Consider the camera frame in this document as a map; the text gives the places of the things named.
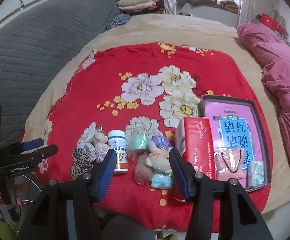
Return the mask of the leopard print scrunchie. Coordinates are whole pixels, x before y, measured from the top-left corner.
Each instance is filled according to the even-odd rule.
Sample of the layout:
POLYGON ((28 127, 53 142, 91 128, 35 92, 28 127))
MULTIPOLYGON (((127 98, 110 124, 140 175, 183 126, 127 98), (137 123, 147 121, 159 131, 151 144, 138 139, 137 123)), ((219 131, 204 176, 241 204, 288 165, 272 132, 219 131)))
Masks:
POLYGON ((82 174, 89 172, 92 169, 92 163, 95 158, 90 157, 85 149, 74 148, 72 152, 72 166, 70 174, 72 180, 76 180, 82 174))

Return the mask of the red basin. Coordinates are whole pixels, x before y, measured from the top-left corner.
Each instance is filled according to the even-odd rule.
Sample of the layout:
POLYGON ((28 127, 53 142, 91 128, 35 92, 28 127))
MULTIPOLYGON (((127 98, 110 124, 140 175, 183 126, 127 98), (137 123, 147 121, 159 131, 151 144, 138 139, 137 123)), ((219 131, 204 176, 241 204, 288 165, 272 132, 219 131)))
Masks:
POLYGON ((272 10, 269 15, 264 13, 258 14, 256 20, 281 36, 288 34, 286 21, 277 10, 272 10))

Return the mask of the pink quilt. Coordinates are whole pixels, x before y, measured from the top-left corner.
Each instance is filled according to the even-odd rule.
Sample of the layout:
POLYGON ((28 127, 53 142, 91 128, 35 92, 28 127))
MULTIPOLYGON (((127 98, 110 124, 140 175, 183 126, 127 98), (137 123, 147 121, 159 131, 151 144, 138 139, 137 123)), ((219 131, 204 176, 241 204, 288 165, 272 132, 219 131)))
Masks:
POLYGON ((278 121, 290 163, 290 47, 268 28, 253 23, 239 25, 237 34, 262 65, 263 85, 279 101, 278 121))

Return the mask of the green floral tissue pack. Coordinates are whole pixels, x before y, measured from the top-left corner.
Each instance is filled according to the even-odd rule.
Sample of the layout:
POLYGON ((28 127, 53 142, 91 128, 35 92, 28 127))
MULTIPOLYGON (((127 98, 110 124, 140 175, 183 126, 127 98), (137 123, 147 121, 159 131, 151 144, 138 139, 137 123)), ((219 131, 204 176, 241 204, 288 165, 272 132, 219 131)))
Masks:
POLYGON ((264 163, 251 161, 248 163, 248 186, 260 187, 264 185, 264 163))

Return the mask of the red and white carton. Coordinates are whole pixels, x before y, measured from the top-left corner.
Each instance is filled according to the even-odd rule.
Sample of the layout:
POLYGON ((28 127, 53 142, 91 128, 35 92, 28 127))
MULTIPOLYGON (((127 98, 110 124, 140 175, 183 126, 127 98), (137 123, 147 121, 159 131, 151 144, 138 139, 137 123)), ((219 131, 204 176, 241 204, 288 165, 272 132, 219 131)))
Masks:
MULTIPOLYGON (((192 164, 195 172, 201 172, 210 179, 216 178, 213 139, 208 118, 182 118, 175 132, 175 148, 184 161, 192 164)), ((178 193, 176 184, 174 198, 185 202, 178 193)))

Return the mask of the clothes pile on ledge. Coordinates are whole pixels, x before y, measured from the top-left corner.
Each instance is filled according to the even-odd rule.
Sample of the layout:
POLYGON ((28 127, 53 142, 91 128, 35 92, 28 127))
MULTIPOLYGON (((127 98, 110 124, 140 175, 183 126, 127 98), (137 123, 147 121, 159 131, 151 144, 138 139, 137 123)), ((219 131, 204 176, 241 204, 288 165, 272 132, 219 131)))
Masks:
POLYGON ((219 8, 234 14, 238 14, 239 7, 233 0, 176 0, 177 7, 182 8, 185 4, 190 4, 193 7, 213 7, 219 8))

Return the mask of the white floral scrunchie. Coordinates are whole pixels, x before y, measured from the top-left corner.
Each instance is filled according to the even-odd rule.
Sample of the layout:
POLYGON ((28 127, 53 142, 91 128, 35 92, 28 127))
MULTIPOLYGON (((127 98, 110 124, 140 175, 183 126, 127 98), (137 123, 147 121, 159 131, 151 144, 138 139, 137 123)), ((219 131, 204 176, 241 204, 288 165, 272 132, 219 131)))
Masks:
POLYGON ((91 162, 95 161, 95 147, 92 144, 92 140, 96 134, 96 123, 92 122, 88 128, 86 128, 77 142, 77 148, 83 149, 87 154, 91 162))

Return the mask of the pink and blue book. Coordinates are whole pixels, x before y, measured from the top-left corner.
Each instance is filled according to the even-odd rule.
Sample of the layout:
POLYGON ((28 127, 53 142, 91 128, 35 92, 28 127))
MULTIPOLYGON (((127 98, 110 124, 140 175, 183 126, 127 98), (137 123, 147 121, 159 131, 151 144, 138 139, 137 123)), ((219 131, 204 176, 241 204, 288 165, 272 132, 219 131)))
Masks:
POLYGON ((205 100, 203 106, 204 116, 210 121, 214 152, 218 148, 241 147, 244 150, 242 168, 245 176, 238 181, 248 191, 255 189, 248 186, 248 163, 264 163, 264 150, 252 105, 205 100))

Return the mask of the pink item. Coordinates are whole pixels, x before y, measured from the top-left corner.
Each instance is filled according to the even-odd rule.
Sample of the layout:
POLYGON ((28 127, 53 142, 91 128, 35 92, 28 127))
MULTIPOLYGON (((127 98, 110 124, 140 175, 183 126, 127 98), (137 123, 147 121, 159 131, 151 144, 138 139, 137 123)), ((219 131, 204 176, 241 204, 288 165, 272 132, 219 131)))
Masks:
POLYGON ((244 150, 237 148, 218 148, 214 152, 216 180, 228 181, 231 178, 242 179, 245 174, 242 168, 244 150))

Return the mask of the folded blankets stack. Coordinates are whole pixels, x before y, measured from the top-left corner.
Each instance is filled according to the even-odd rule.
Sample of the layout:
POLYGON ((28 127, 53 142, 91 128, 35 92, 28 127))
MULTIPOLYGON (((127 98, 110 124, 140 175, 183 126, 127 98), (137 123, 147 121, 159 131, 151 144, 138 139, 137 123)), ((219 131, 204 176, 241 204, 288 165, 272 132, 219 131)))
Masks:
POLYGON ((118 0, 116 4, 122 13, 129 15, 159 14, 165 12, 162 0, 118 0))

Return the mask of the dark shallow cardboard box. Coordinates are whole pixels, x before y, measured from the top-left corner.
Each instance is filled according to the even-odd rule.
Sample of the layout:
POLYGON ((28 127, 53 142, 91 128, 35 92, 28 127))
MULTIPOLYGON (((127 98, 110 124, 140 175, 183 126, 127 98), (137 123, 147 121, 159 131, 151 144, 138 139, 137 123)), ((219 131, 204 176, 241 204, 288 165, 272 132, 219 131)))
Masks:
POLYGON ((257 112, 256 106, 254 104, 253 101, 251 100, 247 100, 247 99, 239 99, 239 98, 232 98, 232 97, 225 97, 225 96, 216 96, 216 95, 204 95, 202 97, 201 100, 201 109, 202 109, 202 114, 204 116, 204 106, 203 103, 205 100, 215 100, 215 101, 225 101, 225 102, 232 102, 232 103, 238 103, 238 104, 243 104, 243 105, 247 105, 247 104, 251 104, 252 105, 252 110, 253 110, 253 114, 254 114, 254 118, 257 119, 257 124, 259 127, 259 135, 261 136, 260 141, 262 142, 262 146, 263 146, 263 158, 264 158, 264 185, 257 187, 253 190, 246 190, 246 192, 252 192, 252 191, 256 191, 262 187, 265 187, 266 185, 269 185, 271 183, 271 169, 270 169, 270 163, 269 163, 269 151, 268 151, 268 145, 266 142, 266 137, 265 137, 265 133, 264 133, 264 129, 263 129, 263 125, 261 123, 261 119, 259 117, 259 114, 257 112))

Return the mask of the white supplement bottle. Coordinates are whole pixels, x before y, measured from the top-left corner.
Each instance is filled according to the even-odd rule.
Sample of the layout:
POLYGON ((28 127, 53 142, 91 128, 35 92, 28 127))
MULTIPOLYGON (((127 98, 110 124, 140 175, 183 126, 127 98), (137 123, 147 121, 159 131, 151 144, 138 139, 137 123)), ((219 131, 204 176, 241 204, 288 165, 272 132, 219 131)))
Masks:
POLYGON ((110 131, 108 133, 108 144, 117 154, 115 173, 127 173, 128 161, 125 132, 122 130, 110 131))

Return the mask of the purple hat bunny plush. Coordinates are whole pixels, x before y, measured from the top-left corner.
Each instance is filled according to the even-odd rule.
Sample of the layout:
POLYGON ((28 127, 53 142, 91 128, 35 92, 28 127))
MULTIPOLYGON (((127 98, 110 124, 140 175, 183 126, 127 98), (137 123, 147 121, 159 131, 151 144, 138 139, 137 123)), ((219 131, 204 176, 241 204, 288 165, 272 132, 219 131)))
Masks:
POLYGON ((149 155, 146 166, 152 170, 151 187, 170 189, 173 187, 172 168, 169 163, 169 152, 173 148, 170 141, 160 135, 153 135, 148 141, 149 155))

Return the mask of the green sponge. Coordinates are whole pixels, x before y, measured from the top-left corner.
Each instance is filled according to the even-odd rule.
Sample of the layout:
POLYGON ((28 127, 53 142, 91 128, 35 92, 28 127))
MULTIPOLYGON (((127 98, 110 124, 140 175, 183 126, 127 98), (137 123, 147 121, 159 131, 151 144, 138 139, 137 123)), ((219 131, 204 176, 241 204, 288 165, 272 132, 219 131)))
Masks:
POLYGON ((130 141, 131 153, 143 153, 148 148, 148 135, 146 133, 139 133, 132 137, 130 141))

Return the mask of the beige bed cover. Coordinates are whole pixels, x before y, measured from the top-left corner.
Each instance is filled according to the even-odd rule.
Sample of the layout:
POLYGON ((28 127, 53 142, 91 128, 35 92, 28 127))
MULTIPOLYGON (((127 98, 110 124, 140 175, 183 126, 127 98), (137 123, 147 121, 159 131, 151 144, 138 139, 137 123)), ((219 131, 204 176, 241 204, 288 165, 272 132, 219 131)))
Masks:
POLYGON ((41 135, 51 107, 92 49, 103 51, 150 42, 215 49, 234 59, 261 105, 274 149, 271 189, 263 212, 270 212, 290 202, 290 166, 276 116, 279 104, 263 86, 261 67, 238 40, 236 29, 216 21, 169 14, 137 15, 120 27, 88 39, 65 61, 63 68, 43 92, 26 120, 24 139, 35 139, 41 135))

